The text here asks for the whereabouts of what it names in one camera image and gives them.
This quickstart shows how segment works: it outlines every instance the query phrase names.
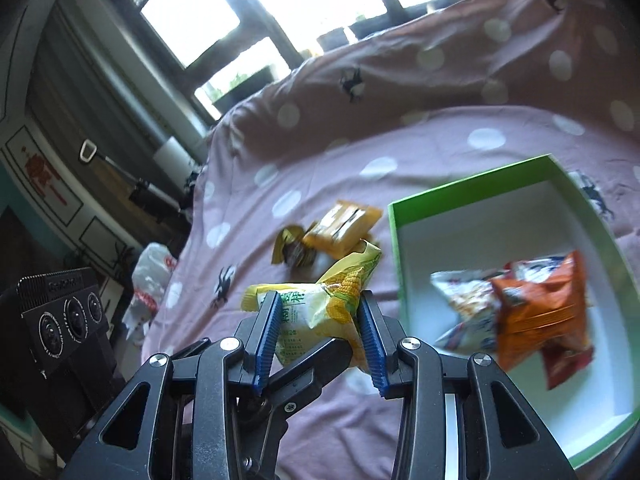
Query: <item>orange snack package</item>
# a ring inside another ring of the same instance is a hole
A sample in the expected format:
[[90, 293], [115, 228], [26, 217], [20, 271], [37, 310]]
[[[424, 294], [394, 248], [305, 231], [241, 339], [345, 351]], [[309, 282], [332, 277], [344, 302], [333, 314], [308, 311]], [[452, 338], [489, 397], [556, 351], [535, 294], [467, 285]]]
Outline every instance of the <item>orange snack package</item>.
[[382, 209], [338, 200], [321, 221], [302, 238], [302, 243], [340, 260], [353, 251], [382, 216]]
[[503, 370], [517, 366], [551, 340], [574, 352], [590, 347], [586, 279], [577, 251], [568, 254], [542, 283], [495, 278], [492, 285], [502, 302], [497, 346]]

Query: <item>bed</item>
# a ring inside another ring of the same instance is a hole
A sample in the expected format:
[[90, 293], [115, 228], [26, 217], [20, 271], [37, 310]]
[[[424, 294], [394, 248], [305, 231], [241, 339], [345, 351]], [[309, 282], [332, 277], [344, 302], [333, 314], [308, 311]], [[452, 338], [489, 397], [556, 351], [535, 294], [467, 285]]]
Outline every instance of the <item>bed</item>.
[[[142, 358], [232, 335], [249, 285], [315, 279], [271, 265], [285, 225], [308, 226], [339, 198], [386, 210], [543, 153], [594, 183], [638, 274], [639, 59], [605, 0], [463, 0], [307, 61], [216, 126]], [[394, 316], [386, 214], [372, 234], [383, 257], [369, 288]], [[400, 413], [351, 368], [290, 419], [278, 474], [389, 478]]]

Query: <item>black camera device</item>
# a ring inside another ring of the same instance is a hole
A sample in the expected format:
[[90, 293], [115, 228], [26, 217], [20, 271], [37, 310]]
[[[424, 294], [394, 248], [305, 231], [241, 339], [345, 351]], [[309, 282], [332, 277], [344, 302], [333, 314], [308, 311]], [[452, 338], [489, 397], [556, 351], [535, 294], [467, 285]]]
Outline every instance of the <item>black camera device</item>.
[[125, 381], [90, 268], [21, 279], [0, 296], [2, 386], [69, 460]]

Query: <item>yellow wrapper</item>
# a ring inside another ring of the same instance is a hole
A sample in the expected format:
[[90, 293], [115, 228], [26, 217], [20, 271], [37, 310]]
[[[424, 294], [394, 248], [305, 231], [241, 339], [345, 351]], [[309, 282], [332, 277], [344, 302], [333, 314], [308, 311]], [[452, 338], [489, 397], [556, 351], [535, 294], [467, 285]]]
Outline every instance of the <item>yellow wrapper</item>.
[[360, 292], [369, 282], [382, 252], [362, 240], [354, 252], [336, 262], [316, 283], [252, 285], [244, 292], [241, 308], [255, 311], [267, 292], [282, 297], [282, 325], [276, 356], [283, 366], [313, 348], [326, 337], [341, 337], [353, 349], [351, 366], [367, 370], [367, 360], [354, 318]]

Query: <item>yellow snack package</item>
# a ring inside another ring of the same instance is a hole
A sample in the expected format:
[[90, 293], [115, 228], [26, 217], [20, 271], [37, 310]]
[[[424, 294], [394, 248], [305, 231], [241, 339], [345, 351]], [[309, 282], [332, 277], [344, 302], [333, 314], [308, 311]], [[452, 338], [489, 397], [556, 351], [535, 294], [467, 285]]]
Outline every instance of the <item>yellow snack package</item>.
[[351, 366], [367, 370], [360, 334], [354, 323], [360, 292], [366, 286], [382, 252], [361, 240], [316, 283], [252, 285], [242, 297], [241, 309], [258, 310], [270, 290], [282, 297], [282, 325], [276, 356], [283, 366], [295, 361], [326, 337], [341, 337], [353, 349]]
[[339, 260], [349, 254], [382, 216], [382, 210], [338, 200], [322, 220], [309, 229], [302, 242]]

